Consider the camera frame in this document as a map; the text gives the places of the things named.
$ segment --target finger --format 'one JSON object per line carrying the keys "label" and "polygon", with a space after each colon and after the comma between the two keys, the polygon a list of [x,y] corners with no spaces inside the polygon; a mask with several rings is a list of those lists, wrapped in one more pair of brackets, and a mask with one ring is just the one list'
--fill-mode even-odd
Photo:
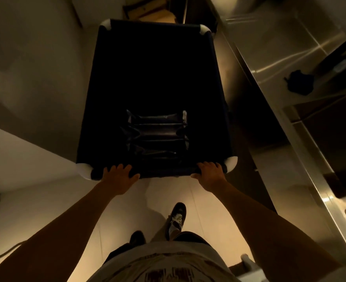
{"label": "finger", "polygon": [[130,183],[133,185],[136,181],[138,181],[140,178],[140,174],[135,174],[133,177],[130,178]]}
{"label": "finger", "polygon": [[220,169],[221,171],[223,170],[223,167],[221,166],[220,163],[216,163],[216,166],[217,166],[217,168]]}
{"label": "finger", "polygon": [[198,173],[193,173],[192,175],[190,175],[190,177],[191,177],[191,178],[194,178],[194,179],[196,179],[196,180],[199,180],[200,177],[201,177],[201,175],[198,174]]}
{"label": "finger", "polygon": [[126,171],[127,174],[129,174],[131,168],[132,168],[132,166],[130,164],[128,164],[124,170]]}

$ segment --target white floor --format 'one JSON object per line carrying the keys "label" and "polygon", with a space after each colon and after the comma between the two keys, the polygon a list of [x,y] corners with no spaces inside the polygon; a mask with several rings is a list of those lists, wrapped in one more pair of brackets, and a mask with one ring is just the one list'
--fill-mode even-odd
{"label": "white floor", "polygon": [[[28,239],[79,200],[94,184],[76,176],[3,194],[0,253]],[[143,231],[149,241],[177,202],[183,202],[187,207],[184,230],[195,232],[208,241],[228,266],[239,263],[243,253],[252,257],[225,207],[195,179],[142,179],[126,194],[110,202],[69,281],[85,282],[111,251],[129,241],[134,231]]]}

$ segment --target stainless steel counter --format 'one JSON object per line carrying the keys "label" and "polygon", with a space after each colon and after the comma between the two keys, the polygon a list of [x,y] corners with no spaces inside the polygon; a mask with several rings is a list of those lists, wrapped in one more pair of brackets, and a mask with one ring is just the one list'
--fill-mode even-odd
{"label": "stainless steel counter", "polygon": [[[298,69],[312,71],[346,40],[346,33],[313,0],[270,0],[257,8],[249,1],[211,0],[221,20],[217,35],[225,36],[244,72],[234,77],[246,77],[261,91],[287,139],[260,144],[263,134],[254,133],[254,139],[249,137],[251,155],[277,212],[346,264],[346,197],[335,197],[310,151],[310,136],[287,114],[289,107],[323,95],[292,93],[284,80]],[[226,94],[230,106],[244,98],[235,89]],[[265,117],[263,110],[255,108],[254,112],[260,119]],[[274,132],[269,127],[264,130],[266,137]]]}

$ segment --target black shoe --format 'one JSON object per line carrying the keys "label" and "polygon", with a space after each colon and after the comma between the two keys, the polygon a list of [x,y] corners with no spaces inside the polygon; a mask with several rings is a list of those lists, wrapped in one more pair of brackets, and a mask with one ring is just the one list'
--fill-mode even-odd
{"label": "black shoe", "polygon": [[134,247],[146,244],[146,239],[141,230],[137,230],[131,235],[130,244]]}
{"label": "black shoe", "polygon": [[171,225],[174,225],[177,229],[182,230],[184,226],[184,222],[186,219],[186,206],[184,203],[177,203],[172,213],[170,214],[170,223],[167,226],[167,230],[165,232],[165,237],[169,240],[169,228]]}

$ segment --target metal surface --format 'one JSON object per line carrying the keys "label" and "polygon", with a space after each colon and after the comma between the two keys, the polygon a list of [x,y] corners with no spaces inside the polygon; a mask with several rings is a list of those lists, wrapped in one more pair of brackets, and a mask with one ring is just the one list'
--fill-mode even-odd
{"label": "metal surface", "polygon": [[291,93],[284,81],[292,71],[311,72],[346,34],[314,0],[266,1],[252,13],[244,1],[211,0],[244,72],[238,69],[243,84],[234,85],[227,102],[277,212],[346,265],[346,197],[334,196],[308,147],[310,136],[299,133],[287,112],[326,95]]}

